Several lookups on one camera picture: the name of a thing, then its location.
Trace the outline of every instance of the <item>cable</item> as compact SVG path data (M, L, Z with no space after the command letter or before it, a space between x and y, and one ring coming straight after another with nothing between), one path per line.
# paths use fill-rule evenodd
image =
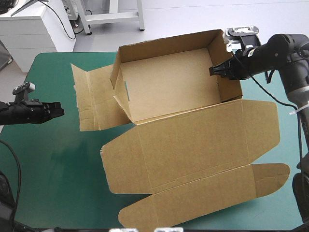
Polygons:
M59 15L56 13L56 11L54 11L54 9L51 8L49 5L47 5L45 2L42 2L42 1L40 1L40 0L38 0L38 1L39 1L40 3L42 3L42 4L44 4L45 6L47 6L49 9L51 9L51 10L55 13L55 15L56 15L57 18L59 19L59 21L60 21L60 23L61 23L61 25L62 25L62 27L63 27L63 29L64 29L64 32L66 33L66 35L67 35L71 40L75 40L75 39L76 39L76 34L74 33L74 37L70 37L70 36L69 36L69 34L68 34L66 28L64 27L64 25L63 25L63 23L62 23L62 21L61 21Z
M21 186L21 169L20 169L20 163L19 163L19 160L18 160L18 157L16 155L16 153L14 152L13 148L5 141L3 140L0 140L0 143L4 144L9 150L10 152L12 153L15 161L16 161L16 164L17 164L17 169L18 169L18 186L17 186L17 194L16 194L16 200L15 200L15 208L14 208L14 211L13 211L13 220L12 220L12 223L14 223L14 219L15 219L15 214L16 214L16 210L17 210L17 206L18 206L18 201L19 201L19 194L20 194L20 186Z
M269 95L273 100L275 100L277 103L284 105L284 106L289 106L297 110L297 107L292 105L292 104L287 104L284 102L279 101L277 98L275 98L271 93L269 93L261 84L252 76L250 71L244 66L244 64L238 59L238 57L231 52L233 57L237 60L237 62L241 65L241 67L246 70L246 72L249 74L249 76L253 79L253 81L267 94ZM297 115L297 129L298 129L298 145L299 145L299 166L300 166L300 175L302 178L302 189L303 189L303 194L304 198L306 201L306 192L305 192L305 178L304 178L304 170L303 170L303 165L302 165L302 159L303 159L303 145L302 145L302 140L301 140L301 119L300 119L300 114L299 112L296 114Z

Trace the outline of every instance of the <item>green table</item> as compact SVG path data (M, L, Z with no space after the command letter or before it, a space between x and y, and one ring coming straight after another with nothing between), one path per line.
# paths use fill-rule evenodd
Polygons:
M70 64L92 70L112 64L115 55L108 52L47 53L36 57L27 76L27 81L37 87L30 97L43 102L60 101L65 115L41 125L5 126L0 134L1 139L14 147L22 166L16 220L43 228L117 228L121 226L117 220L120 209L147 196L110 193L99 154L105 143L132 128L133 124L79 132ZM262 75L258 79L265 82ZM280 100L287 101L278 74L266 88ZM251 80L243 81L242 89L245 99L271 101ZM282 106L278 109L281 142L257 163L287 163L291 176L285 186L267 197L199 217L181 226L186 229L288 230L301 224L292 191L292 178L298 163L296 118L288 115L291 109ZM0 170L8 176L16 192L14 159L2 145L0 157Z

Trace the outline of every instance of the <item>white desk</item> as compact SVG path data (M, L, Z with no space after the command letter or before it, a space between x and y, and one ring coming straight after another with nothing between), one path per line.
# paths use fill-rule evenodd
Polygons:
M26 0L5 14L0 14L0 41L8 49L23 72L28 72L34 58L45 52L72 52L75 41L65 34L57 16L40 2L11 17ZM47 3L61 18L67 32L74 37L61 0Z

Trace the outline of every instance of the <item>cardboard tab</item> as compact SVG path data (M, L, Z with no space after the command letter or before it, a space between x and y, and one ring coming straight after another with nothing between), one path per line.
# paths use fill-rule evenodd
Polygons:
M152 232L271 194L289 173L282 163L242 166L151 195L122 209L118 219L124 227Z
M74 65L76 100L80 131L99 131L130 122L114 99L110 81L112 65L86 72Z

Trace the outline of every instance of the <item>open cardboard box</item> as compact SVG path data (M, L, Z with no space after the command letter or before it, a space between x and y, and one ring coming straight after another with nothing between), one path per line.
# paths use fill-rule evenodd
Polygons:
M103 146L113 193L150 193L119 213L150 232L278 190L285 164L251 164L280 140L277 107L210 76L231 55L221 30L119 48L113 66L72 65L81 131L136 126Z

